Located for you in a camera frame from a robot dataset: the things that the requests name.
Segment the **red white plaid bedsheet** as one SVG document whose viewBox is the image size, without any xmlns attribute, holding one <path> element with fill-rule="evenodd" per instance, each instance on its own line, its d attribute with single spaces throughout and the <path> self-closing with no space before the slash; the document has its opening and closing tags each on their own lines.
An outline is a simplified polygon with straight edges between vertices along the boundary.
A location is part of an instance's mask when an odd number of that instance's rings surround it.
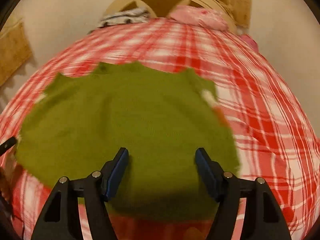
<svg viewBox="0 0 320 240">
<path fill-rule="evenodd" d="M 291 90 L 241 38 L 163 18 L 98 29 L 41 67 L 1 114 L 1 141 L 16 135 L 26 114 L 58 72 L 76 77 L 98 62 L 139 61 L 166 72 L 194 68 L 216 84 L 234 131 L 240 172 L 265 177 L 293 239 L 319 217 L 319 139 Z"/>
</svg>

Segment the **beige side window curtain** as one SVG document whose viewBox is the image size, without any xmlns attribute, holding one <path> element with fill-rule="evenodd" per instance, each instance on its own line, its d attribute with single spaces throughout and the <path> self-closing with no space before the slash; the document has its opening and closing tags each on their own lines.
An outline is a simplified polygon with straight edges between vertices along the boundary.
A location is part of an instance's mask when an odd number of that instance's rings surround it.
<svg viewBox="0 0 320 240">
<path fill-rule="evenodd" d="M 0 53 L 2 86 L 33 55 L 22 21 L 17 21 L 1 32 Z"/>
</svg>

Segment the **green striped knit sweater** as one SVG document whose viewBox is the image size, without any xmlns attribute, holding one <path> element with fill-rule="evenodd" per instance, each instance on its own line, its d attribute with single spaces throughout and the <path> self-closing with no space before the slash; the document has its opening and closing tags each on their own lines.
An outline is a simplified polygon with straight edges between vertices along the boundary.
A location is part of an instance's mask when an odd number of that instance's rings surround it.
<svg viewBox="0 0 320 240">
<path fill-rule="evenodd" d="M 166 73 L 139 62 L 100 63 L 82 77 L 57 74 L 25 117 L 16 160 L 44 185 L 80 179 L 122 147 L 129 164 L 109 211 L 163 220 L 215 216 L 195 165 L 204 148 L 238 172 L 232 130 L 213 106 L 215 83 L 191 68 Z"/>
</svg>

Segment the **pink cloth beside bed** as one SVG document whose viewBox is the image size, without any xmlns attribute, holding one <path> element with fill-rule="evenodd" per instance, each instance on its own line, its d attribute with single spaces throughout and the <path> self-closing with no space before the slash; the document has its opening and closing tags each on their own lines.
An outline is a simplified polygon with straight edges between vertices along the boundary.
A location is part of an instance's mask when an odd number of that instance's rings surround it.
<svg viewBox="0 0 320 240">
<path fill-rule="evenodd" d="M 248 34 L 241 34 L 239 36 L 243 41 L 245 41 L 255 52 L 259 52 L 259 47 L 257 42 Z"/>
</svg>

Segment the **pink floral pillow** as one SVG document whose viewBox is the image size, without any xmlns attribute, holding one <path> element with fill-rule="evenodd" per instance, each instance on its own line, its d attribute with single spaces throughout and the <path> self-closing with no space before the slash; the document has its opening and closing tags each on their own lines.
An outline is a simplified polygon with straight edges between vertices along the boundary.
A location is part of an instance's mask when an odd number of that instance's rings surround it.
<svg viewBox="0 0 320 240">
<path fill-rule="evenodd" d="M 169 18 L 178 23 L 194 25 L 207 29 L 227 31 L 229 29 L 222 12 L 214 9 L 197 8 L 189 5 L 178 5 Z"/>
</svg>

